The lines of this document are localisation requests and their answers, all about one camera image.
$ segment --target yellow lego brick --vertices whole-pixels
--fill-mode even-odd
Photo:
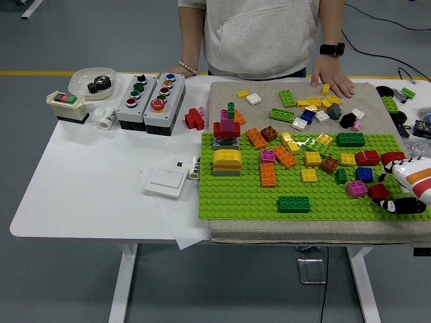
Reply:
[[[330,103],[337,103],[339,106],[343,104],[343,102],[337,96],[328,96],[326,98]]]
[[[317,112],[317,111],[319,111],[319,109],[318,109],[315,105],[312,105],[312,106],[306,106],[306,107],[305,107],[305,110],[310,110],[310,111],[313,111],[313,112]]]
[[[315,170],[301,170],[301,179],[303,183],[317,182],[317,175]]]
[[[292,155],[296,155],[300,151],[298,144],[294,141],[289,141],[286,148]]]
[[[329,93],[329,84],[325,84],[322,89],[322,96],[327,96]]]
[[[342,166],[356,166],[355,155],[353,153],[341,153],[341,161],[340,164]]]
[[[332,142],[332,140],[333,140],[333,137],[328,136],[324,133],[317,137],[317,141],[326,146],[328,146]]]
[[[219,149],[214,151],[214,166],[241,166],[241,152],[236,149]]]
[[[261,169],[262,187],[276,187],[277,180],[275,179],[274,164],[262,163],[260,169]]]
[[[292,136],[289,133],[281,133],[280,140],[283,143],[283,145],[287,145],[288,142],[293,141]]]
[[[305,166],[319,167],[322,163],[321,154],[316,151],[307,151],[305,153]]]
[[[321,99],[320,98],[308,98],[311,106],[316,106],[317,108],[321,107]]]
[[[324,111],[328,111],[329,107],[332,105],[332,103],[330,103],[330,101],[328,101],[328,100],[326,100],[326,99],[321,100],[321,104],[322,104],[321,108],[322,108]]]
[[[245,97],[247,97],[247,96],[249,96],[250,94],[249,94],[249,92],[248,91],[241,91],[241,92],[238,92],[237,93],[237,96],[238,96],[238,99],[243,99],[243,98],[245,98]]]
[[[296,103],[296,106],[298,107],[298,109],[305,109],[305,107],[309,105],[310,105],[310,101],[308,100],[298,100],[298,102]]]
[[[241,126],[245,124],[246,120],[242,116],[242,114],[238,111],[238,109],[235,109],[235,122],[239,123]]]

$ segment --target black device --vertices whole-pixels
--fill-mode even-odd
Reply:
[[[431,139],[431,123],[416,120],[413,127],[413,136]]]
[[[344,54],[345,44],[343,42],[339,42],[336,45],[321,45],[320,55],[333,55],[333,56],[343,56]]]

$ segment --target green lego baseplate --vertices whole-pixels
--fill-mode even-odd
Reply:
[[[318,135],[292,135],[295,142],[304,143],[308,138]],[[376,150],[380,155],[390,151],[401,151],[392,135],[365,135],[363,147],[338,147],[336,141],[330,143],[331,156],[340,160],[341,153],[356,154],[364,150]],[[280,138],[270,142],[266,149],[282,145]],[[347,193],[346,184],[337,184],[335,175],[329,175],[319,168],[316,170],[316,183],[303,183],[301,170],[306,169],[305,150],[294,155],[298,164],[285,169],[275,163],[277,186],[263,188],[259,170],[260,149],[255,149],[245,134],[240,136],[242,155],[241,176],[213,175],[213,134],[203,133],[201,144],[201,173],[199,183],[199,217],[208,220],[358,220],[358,221],[396,221],[431,219],[429,208],[420,214],[397,215],[381,209],[368,195],[353,199]],[[357,167],[343,167],[347,182],[355,180]],[[366,187],[378,184],[377,178],[383,168],[382,163],[373,166],[374,182]],[[390,199],[398,199],[403,194],[392,175],[387,175],[383,184],[391,192]],[[310,203],[309,213],[280,213],[280,196],[307,196]]]

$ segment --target white lego brick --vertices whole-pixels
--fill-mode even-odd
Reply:
[[[292,123],[292,128],[298,129],[299,131],[303,131],[306,125],[307,125],[307,122],[305,120],[296,118]]]
[[[178,166],[155,167],[145,185],[145,190],[177,198],[180,196],[184,181],[189,173],[188,168]]]
[[[316,117],[317,121],[319,121],[319,122],[323,122],[323,121],[329,119],[329,116],[324,111],[318,111],[316,113],[315,117]]]
[[[250,94],[249,96],[246,97],[246,100],[252,105],[254,106],[255,104],[261,103],[262,99],[260,96],[258,96],[256,93]]]
[[[362,119],[364,117],[364,113],[359,111],[358,109],[353,109],[352,113],[356,116],[357,119]]]

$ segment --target orange lego brick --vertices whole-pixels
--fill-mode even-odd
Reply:
[[[275,158],[281,165],[285,167],[285,169],[289,169],[298,163],[296,158],[292,156],[287,150],[285,150],[283,146],[277,146],[273,150],[275,153]]]
[[[238,111],[238,109],[235,109],[235,122],[239,123],[241,126],[244,125],[246,122],[245,118]]]
[[[248,137],[248,139],[250,140],[251,144],[256,149],[261,149],[261,148],[265,148],[266,146],[268,146],[268,143],[266,142],[266,140],[264,140],[264,138],[262,137],[261,133],[259,132],[259,130],[257,128],[252,128],[252,129],[246,130],[245,134]]]
[[[276,187],[275,169],[273,163],[261,164],[261,181],[262,187]]]

